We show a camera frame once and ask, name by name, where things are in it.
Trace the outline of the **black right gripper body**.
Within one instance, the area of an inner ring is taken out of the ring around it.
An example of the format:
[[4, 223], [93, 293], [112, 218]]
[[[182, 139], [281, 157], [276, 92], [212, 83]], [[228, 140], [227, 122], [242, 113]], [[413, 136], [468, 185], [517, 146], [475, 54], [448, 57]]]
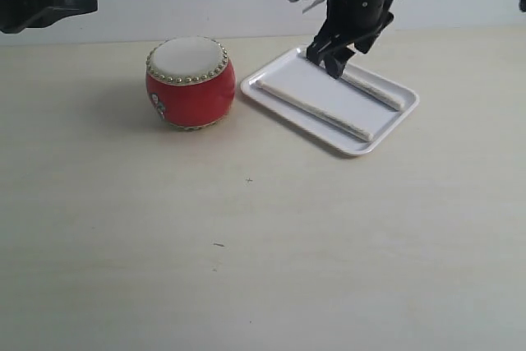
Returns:
[[340, 34], [339, 41], [353, 41], [366, 54], [383, 29], [394, 19], [394, 0], [328, 0], [327, 17], [318, 34]]

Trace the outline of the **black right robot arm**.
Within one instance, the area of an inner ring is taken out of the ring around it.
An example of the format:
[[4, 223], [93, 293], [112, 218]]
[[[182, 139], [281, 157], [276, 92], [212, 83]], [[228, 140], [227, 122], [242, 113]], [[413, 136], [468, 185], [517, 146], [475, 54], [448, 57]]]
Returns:
[[311, 44], [307, 60], [323, 65], [326, 73], [339, 79], [355, 54], [351, 45], [368, 53], [376, 39], [394, 19], [394, 0], [327, 0], [326, 19]]

